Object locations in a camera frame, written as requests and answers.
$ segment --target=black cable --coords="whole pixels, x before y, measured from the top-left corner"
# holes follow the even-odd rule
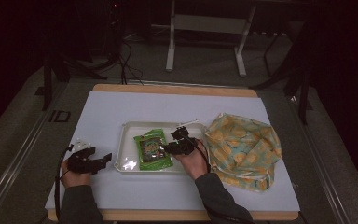
[[[130,44],[128,44],[128,43],[125,42],[125,41],[123,41],[122,43],[123,43],[125,46],[127,46],[127,48],[128,48],[129,51],[130,51],[129,55],[127,56],[127,59],[125,60],[125,61],[126,61],[125,66],[129,69],[129,71],[132,73],[132,76],[133,76],[134,78],[140,80],[140,78],[144,75],[144,73],[143,73],[141,70],[136,69],[136,68],[133,68],[133,67],[131,67],[131,66],[128,65],[128,60],[130,59],[130,56],[132,55],[132,47],[131,47]],[[137,77],[135,74],[133,74],[133,72],[131,71],[131,69],[140,72],[141,75],[140,75],[139,77]]]
[[[67,170],[65,173],[63,173],[60,177],[60,180],[69,172],[69,170]]]
[[[130,73],[131,73],[132,76],[133,76],[133,78],[129,78],[129,79],[136,79],[136,80],[138,80],[142,85],[144,85],[144,83],[143,83],[142,80],[141,80],[141,77],[144,75],[144,72],[142,72],[142,71],[139,70],[139,69],[133,68],[133,67],[131,67],[131,66],[129,66],[129,65],[127,65],[127,67],[128,67]],[[135,70],[135,71],[141,73],[141,75],[137,77],[137,76],[132,72],[132,70]]]
[[[203,147],[205,148],[205,153],[206,153],[206,156],[205,156],[205,154],[204,154],[204,153],[202,152],[202,150],[197,146],[197,144],[194,144],[189,137],[187,137],[187,136],[185,136],[185,135],[183,135],[183,134],[180,134],[180,135],[181,135],[187,142],[189,142],[191,145],[193,145],[193,147],[194,147],[196,150],[199,151],[199,153],[201,154],[202,158],[205,160],[207,171],[208,171],[208,173],[210,173],[210,172],[211,172],[211,164],[209,164],[209,161],[208,161],[209,155],[208,155],[208,150],[206,149],[206,146],[203,145],[203,143],[202,143],[199,139],[195,138],[196,141],[200,142],[200,143],[203,145]]]
[[[128,61],[129,61],[130,56],[131,56],[131,54],[132,54],[132,48],[131,48],[131,46],[130,46],[128,43],[126,43],[125,41],[122,41],[122,43],[123,43],[124,45],[126,45],[126,46],[129,48],[129,50],[130,50],[130,53],[129,53],[129,55],[127,56],[127,59],[124,61],[124,63],[121,61],[121,57],[119,58],[119,61],[120,61],[120,64],[121,64],[121,84],[127,85],[126,67],[128,67]]]
[[[60,156],[58,165],[57,165],[57,171],[55,176],[55,191],[54,191],[54,202],[55,202],[55,210],[56,210],[56,216],[57,219],[60,220],[60,180],[62,176],[60,177],[60,170],[61,170],[61,163],[63,162],[63,158],[65,157],[66,151],[71,150],[73,145],[67,147]]]

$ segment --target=gray carpet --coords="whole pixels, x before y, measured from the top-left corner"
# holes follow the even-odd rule
[[[231,42],[216,46],[186,39],[178,40],[174,70],[167,73],[168,45],[164,40],[164,34],[149,43],[128,40],[131,45],[129,66],[133,69],[127,70],[127,78],[142,74],[143,83],[173,82],[237,88],[246,88],[268,78],[262,54],[271,39],[263,35],[248,38],[243,53],[248,77],[238,77]],[[268,55],[272,68],[282,61],[289,48],[290,41],[281,37]],[[123,47],[123,56],[127,55],[129,49]],[[118,83],[120,71],[117,65],[102,72],[109,77],[105,82]],[[81,75],[74,75],[67,85],[55,82],[56,92],[63,92],[57,93],[56,101],[48,111],[42,112],[43,98],[34,95],[37,87],[43,85],[42,77],[42,70],[33,74],[0,118],[0,176],[41,118],[49,118],[53,110],[70,111],[71,118],[68,122],[43,122],[25,163],[0,204],[0,223],[39,223],[39,220],[40,223],[51,223],[45,218],[44,205],[54,181],[59,155],[69,144],[88,93],[95,83],[100,82]],[[358,174],[317,92],[310,90],[312,110],[307,112],[309,125],[304,127],[296,117],[296,105],[283,96],[282,84],[284,81],[258,94],[282,141],[285,164],[305,219],[308,223],[321,224],[358,223]],[[329,201],[329,192],[332,191],[325,182],[334,186],[333,192],[344,208],[344,213],[340,214],[346,215],[342,219],[337,215],[335,202]],[[276,223],[305,221],[298,218]]]

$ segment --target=wire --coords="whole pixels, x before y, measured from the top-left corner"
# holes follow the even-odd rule
[[[55,191],[54,191],[54,202],[55,202],[55,210],[56,210],[56,215],[57,215],[57,219],[60,219],[60,180],[62,178],[63,174],[60,177],[60,170],[61,170],[61,163],[63,161],[63,158],[65,157],[66,151],[71,150],[73,147],[73,145],[67,147],[60,155],[60,159],[57,165],[57,171],[56,171],[56,176],[55,176]]]
[[[134,68],[134,67],[131,67],[131,66],[129,66],[128,64],[127,64],[127,69],[129,70],[129,72],[132,74],[132,76],[133,76],[133,78],[128,78],[129,80],[132,80],[132,79],[136,79],[136,80],[138,80],[142,85],[144,85],[144,83],[142,82],[142,80],[141,80],[141,77],[144,75],[144,72],[142,72],[141,70],[139,70],[139,69],[137,69],[137,68]],[[139,72],[141,75],[140,76],[136,76],[133,72],[132,72],[132,70],[135,70],[135,71],[137,71],[137,72]]]
[[[121,61],[121,58],[118,59],[118,61],[120,62],[121,65],[121,84],[122,85],[127,85],[127,79],[126,79],[126,72],[125,72],[125,64]]]
[[[203,158],[203,159],[205,160],[205,162],[206,162],[206,167],[207,167],[208,173],[210,173],[210,172],[211,172],[211,164],[209,164],[209,161],[208,161],[208,159],[207,159],[207,158],[209,157],[209,155],[208,155],[208,150],[206,149],[206,146],[203,145],[203,143],[202,143],[199,139],[195,138],[196,141],[200,142],[200,143],[203,145],[203,147],[205,148],[205,153],[206,153],[206,156],[205,156],[205,154],[202,152],[202,150],[197,146],[197,144],[194,144],[193,141],[191,141],[190,138],[188,138],[187,136],[185,136],[185,135],[183,135],[183,134],[180,134],[180,135],[181,135],[187,142],[189,142],[191,145],[193,145],[194,148],[196,148],[196,149],[199,151],[199,153],[201,154],[202,158]]]
[[[60,180],[69,172],[69,170],[65,171],[65,173],[63,173],[60,177]]]

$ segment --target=plastic bag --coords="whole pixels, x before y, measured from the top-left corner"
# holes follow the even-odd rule
[[[161,170],[173,166],[172,159],[161,147],[166,145],[162,129],[153,129],[148,133],[135,136],[139,153],[140,170]]]

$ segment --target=yellow patterned cloth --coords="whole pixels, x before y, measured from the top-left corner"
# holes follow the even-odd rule
[[[272,186],[282,149],[270,125],[222,113],[205,135],[212,172],[223,182],[252,191]]]

